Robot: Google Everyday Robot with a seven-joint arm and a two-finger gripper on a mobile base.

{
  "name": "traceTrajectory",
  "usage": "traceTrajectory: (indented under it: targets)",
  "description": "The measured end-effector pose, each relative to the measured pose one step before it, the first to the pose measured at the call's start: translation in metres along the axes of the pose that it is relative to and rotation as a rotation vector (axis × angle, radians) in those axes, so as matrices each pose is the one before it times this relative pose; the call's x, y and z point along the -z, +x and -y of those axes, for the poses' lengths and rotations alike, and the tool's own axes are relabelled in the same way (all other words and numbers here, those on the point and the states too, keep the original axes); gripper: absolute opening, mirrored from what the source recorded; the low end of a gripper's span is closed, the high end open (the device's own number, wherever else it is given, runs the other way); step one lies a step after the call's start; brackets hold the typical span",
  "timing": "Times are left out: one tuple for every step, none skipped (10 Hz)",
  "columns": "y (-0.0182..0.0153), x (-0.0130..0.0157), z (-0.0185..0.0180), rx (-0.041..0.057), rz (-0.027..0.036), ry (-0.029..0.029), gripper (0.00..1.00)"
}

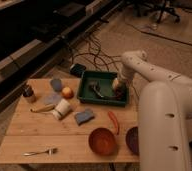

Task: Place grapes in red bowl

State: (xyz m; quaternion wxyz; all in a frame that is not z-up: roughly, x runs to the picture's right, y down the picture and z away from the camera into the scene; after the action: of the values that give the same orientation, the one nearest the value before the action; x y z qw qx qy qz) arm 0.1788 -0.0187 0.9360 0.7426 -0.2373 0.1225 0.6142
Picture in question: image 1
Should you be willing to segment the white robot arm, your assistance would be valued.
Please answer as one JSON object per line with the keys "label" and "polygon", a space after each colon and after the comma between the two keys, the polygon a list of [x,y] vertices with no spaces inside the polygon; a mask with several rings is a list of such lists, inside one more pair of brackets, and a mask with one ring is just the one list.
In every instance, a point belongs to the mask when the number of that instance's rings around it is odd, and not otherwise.
{"label": "white robot arm", "polygon": [[148,80],[138,103],[140,171],[192,171],[186,121],[192,118],[192,79],[146,61],[143,50],[121,55],[113,86]]}

